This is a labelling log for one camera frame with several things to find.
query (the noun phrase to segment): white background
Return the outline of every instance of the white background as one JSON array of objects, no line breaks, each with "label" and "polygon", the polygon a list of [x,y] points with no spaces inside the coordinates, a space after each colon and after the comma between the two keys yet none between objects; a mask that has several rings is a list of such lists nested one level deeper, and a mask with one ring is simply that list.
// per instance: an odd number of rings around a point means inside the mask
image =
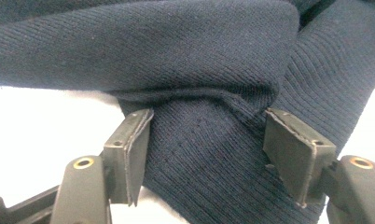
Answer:
[{"label": "white background", "polygon": [[[117,100],[98,91],[0,87],[0,196],[6,205],[60,184],[65,165],[98,155],[122,120]],[[375,92],[342,155],[375,161]],[[114,223],[186,222],[147,189],[138,204],[112,205]]]}]

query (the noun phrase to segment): ribbed fabric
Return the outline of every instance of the ribbed fabric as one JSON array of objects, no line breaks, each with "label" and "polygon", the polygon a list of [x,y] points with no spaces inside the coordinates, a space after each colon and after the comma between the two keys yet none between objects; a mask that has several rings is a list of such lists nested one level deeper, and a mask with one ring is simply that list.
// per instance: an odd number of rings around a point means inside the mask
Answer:
[{"label": "ribbed fabric", "polygon": [[144,185],[191,223],[315,223],[322,206],[297,207],[265,168],[263,111],[341,149],[375,86],[375,2],[336,1],[298,33],[317,2],[103,2],[0,21],[0,85],[153,107]]}]

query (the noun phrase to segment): knit sweater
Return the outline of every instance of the knit sweater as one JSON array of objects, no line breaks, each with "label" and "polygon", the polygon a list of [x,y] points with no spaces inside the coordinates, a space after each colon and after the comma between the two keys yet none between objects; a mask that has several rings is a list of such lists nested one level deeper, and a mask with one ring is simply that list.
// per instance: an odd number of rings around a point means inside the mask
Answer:
[{"label": "knit sweater", "polygon": [[375,1],[0,1],[0,85],[154,108],[144,185],[191,223],[315,223],[265,167],[263,111],[341,149],[375,86]]}]

